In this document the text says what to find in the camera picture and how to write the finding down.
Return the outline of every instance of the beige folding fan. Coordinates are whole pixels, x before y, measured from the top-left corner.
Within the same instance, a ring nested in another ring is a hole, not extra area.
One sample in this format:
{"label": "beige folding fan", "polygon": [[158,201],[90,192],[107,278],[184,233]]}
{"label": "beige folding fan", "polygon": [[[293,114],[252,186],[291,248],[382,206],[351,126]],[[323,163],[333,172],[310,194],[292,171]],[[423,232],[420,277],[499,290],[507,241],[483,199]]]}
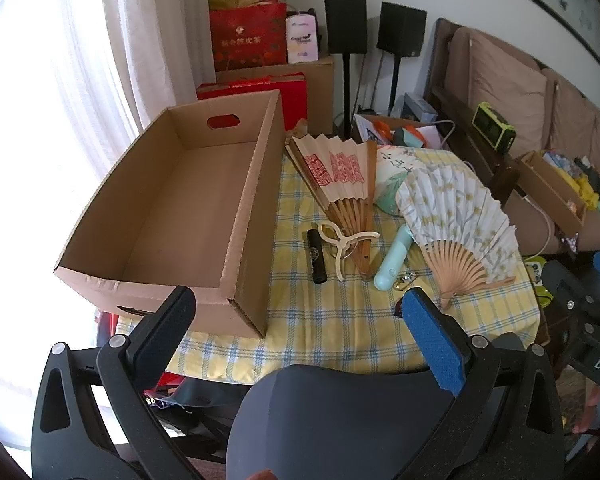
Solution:
{"label": "beige folding fan", "polygon": [[[327,218],[345,235],[371,231],[376,188],[376,144],[325,136],[292,137],[287,151]],[[353,253],[359,272],[370,276],[371,241]]]}
{"label": "beige folding fan", "polygon": [[442,308],[456,294],[513,283],[515,227],[475,177],[450,166],[414,169],[395,199],[433,272]]}

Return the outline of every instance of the red paper bag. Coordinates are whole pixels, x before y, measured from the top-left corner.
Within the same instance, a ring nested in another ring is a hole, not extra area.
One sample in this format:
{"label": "red paper bag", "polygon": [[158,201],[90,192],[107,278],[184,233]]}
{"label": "red paper bag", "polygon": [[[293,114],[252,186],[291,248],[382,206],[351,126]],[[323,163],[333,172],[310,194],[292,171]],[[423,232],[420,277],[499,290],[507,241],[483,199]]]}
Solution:
{"label": "red paper bag", "polygon": [[260,79],[243,79],[229,83],[204,83],[198,87],[198,99],[223,95],[280,90],[285,130],[292,130],[300,119],[306,119],[306,79],[301,72]]}
{"label": "red paper bag", "polygon": [[286,63],[286,4],[209,12],[216,72]]}

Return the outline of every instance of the green portable radio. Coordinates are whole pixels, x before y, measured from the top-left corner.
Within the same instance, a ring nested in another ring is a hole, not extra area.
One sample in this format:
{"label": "green portable radio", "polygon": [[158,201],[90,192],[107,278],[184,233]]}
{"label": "green portable radio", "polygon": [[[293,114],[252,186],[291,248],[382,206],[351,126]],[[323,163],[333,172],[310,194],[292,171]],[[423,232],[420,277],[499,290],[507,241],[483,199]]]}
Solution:
{"label": "green portable radio", "polygon": [[475,129],[480,132],[490,146],[498,153],[507,153],[516,140],[516,129],[501,116],[487,101],[475,109]]}

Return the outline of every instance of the white sheer curtain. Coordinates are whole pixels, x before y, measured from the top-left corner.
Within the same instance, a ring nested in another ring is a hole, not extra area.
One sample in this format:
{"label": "white sheer curtain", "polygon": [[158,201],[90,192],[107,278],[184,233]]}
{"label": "white sheer curtain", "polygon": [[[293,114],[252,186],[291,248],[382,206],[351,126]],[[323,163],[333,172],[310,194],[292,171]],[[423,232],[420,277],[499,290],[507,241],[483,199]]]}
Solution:
{"label": "white sheer curtain", "polygon": [[214,80],[207,15],[206,0],[0,1],[0,439],[11,449],[29,448],[51,345],[94,345],[94,307],[53,276],[56,258],[142,127]]}

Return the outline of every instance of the table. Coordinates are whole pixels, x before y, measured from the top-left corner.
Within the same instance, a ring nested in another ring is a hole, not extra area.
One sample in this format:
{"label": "table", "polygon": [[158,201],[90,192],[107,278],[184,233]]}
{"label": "table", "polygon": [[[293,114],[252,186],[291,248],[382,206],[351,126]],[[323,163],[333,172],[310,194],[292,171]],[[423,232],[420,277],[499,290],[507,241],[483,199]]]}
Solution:
{"label": "table", "polygon": [[[425,162],[468,168],[453,153],[414,150]],[[315,285],[302,234],[326,219],[308,187],[285,157],[280,182],[278,218],[270,279],[269,327],[264,339],[238,338],[188,332],[168,371],[213,381],[253,384],[266,374],[292,364],[318,365],[336,370],[368,373],[404,372],[421,368],[424,360],[402,319],[394,317],[402,293],[380,292],[364,282],[353,261],[344,265],[339,282],[334,258],[324,251],[327,282]],[[377,269],[403,220],[374,208],[372,268]],[[408,254],[412,270],[423,271],[412,286],[420,286],[437,302],[437,288],[420,249]],[[520,257],[514,284],[454,298],[446,314],[469,335],[493,340],[515,332],[525,347],[538,331],[539,309]],[[120,318],[118,332],[129,334],[137,322]]]}

